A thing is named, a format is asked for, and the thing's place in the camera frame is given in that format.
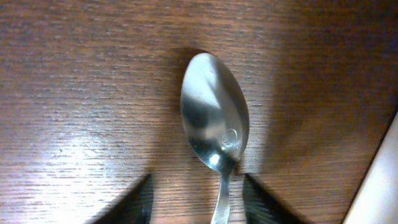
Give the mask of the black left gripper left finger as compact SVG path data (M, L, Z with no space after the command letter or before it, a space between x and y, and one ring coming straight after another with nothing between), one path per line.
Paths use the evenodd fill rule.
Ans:
M154 187L152 174L141 176L95 216L89 224L149 224L152 218Z

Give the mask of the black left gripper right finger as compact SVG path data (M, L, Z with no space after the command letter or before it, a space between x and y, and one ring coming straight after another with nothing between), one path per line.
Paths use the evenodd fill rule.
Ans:
M304 216L295 213L249 173L244 175L242 193L247 224L311 223Z

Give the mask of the small steel teaspoon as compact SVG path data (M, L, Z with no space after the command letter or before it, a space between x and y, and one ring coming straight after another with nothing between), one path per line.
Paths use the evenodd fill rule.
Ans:
M242 89L229 68L210 53L195 55L185 71L180 111L193 151L221 176L212 223L227 223L229 180L249 137L249 111Z

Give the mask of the white plastic cutlery tray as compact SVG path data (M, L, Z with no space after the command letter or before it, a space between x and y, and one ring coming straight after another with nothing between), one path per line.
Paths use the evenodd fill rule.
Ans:
M397 117L392 120L343 224L397 224Z

